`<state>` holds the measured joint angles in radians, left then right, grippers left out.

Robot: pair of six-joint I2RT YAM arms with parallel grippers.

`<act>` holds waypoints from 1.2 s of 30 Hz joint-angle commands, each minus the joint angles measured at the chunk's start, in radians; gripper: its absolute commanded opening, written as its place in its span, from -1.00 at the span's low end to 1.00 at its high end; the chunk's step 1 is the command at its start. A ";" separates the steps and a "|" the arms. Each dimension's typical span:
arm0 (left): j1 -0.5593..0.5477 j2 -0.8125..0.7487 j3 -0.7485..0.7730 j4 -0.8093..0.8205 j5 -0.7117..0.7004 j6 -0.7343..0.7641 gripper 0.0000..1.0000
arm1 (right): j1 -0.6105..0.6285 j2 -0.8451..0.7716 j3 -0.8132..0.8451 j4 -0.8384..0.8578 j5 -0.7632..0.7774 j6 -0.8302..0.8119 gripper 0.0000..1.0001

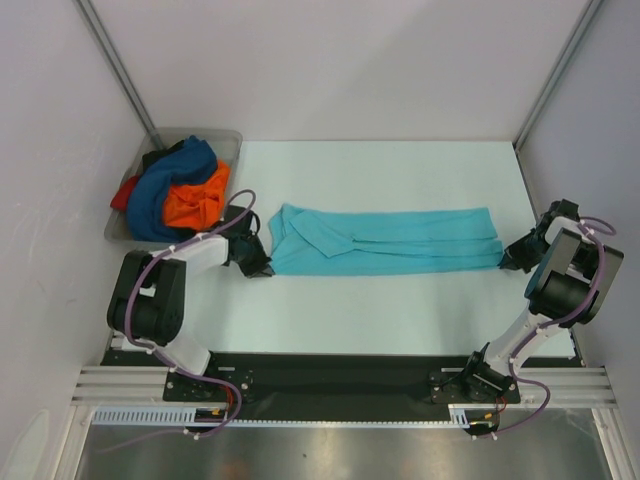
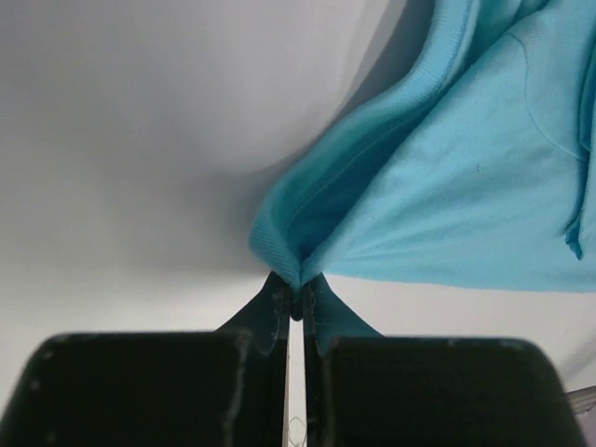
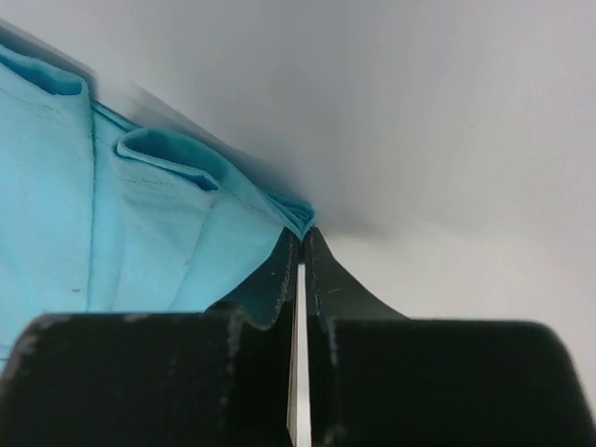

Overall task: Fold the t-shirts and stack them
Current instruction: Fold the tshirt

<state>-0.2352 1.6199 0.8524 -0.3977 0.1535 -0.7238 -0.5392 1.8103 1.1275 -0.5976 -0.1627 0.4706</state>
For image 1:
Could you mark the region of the light blue t-shirt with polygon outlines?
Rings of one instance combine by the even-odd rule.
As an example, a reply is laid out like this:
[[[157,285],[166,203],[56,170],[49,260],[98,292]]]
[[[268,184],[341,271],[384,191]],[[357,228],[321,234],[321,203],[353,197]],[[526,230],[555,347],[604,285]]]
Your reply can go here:
[[[284,204],[271,266],[288,276],[392,276],[493,269],[503,244],[487,208],[332,213]]]

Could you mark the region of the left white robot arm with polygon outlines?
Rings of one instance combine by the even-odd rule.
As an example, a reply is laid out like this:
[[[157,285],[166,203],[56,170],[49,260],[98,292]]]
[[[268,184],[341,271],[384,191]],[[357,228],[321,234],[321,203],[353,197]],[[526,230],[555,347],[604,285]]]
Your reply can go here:
[[[260,228],[256,213],[230,206],[212,230],[163,250],[133,250],[121,265],[107,309],[108,326],[129,344],[188,373],[185,385],[199,399],[219,392],[221,376],[208,367],[210,351],[183,328],[187,283],[232,263],[247,278],[273,276]]]

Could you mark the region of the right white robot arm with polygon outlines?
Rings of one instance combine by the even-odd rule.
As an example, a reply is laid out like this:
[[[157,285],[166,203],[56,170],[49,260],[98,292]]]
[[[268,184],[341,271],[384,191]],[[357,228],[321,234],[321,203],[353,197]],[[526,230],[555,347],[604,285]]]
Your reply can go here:
[[[469,358],[458,380],[471,402],[498,400],[515,390],[520,369],[541,345],[599,312],[624,261],[624,253],[604,244],[600,234],[616,230],[562,199],[505,249],[499,267],[531,275],[527,306],[505,333]]]

